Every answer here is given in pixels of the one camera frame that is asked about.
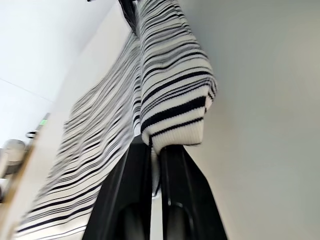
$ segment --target hanging clothing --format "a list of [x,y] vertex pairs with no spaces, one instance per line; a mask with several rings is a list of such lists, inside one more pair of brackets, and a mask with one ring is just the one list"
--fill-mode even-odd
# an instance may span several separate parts
[[201,143],[217,90],[206,54],[176,0],[141,0],[136,14],[136,33],[109,73],[74,105],[57,163],[16,239],[83,232],[101,184],[134,136],[155,155],[168,145]]

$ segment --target striped sweater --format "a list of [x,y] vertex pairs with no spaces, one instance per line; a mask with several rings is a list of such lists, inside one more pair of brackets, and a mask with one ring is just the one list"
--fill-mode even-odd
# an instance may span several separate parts
[[16,239],[79,238],[134,136],[155,156],[168,145],[201,143],[216,95],[206,54],[176,0],[139,1],[137,23],[109,73],[75,103],[56,164]]

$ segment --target white wall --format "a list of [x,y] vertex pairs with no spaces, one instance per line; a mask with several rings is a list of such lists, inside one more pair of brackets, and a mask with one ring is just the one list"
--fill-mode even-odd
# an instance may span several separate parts
[[0,240],[6,239],[8,229],[31,207],[33,198],[45,183],[60,145],[63,125],[68,120],[71,107],[109,71],[128,34],[129,27],[122,16],[120,5],[116,3],[68,71],[53,104],[51,116],[40,132],[36,148],[8,213],[5,231],[0,232]]
[[25,141],[115,0],[0,0],[0,147]]
[[180,3],[219,85],[188,150],[229,239],[320,239],[320,1]]

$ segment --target hanger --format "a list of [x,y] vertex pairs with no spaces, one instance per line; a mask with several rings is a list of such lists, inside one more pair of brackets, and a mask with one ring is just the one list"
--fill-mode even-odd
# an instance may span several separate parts
[[132,0],[118,0],[125,20],[128,22],[132,31],[137,35],[137,22],[136,22],[136,7]]

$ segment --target green light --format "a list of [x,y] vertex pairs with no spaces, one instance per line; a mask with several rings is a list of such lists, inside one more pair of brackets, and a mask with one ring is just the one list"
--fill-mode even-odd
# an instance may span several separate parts
[[40,125],[45,125],[45,124],[46,124],[46,122],[47,122],[47,120],[46,120],[46,119],[44,119],[44,120],[42,120],[42,121],[41,121]]

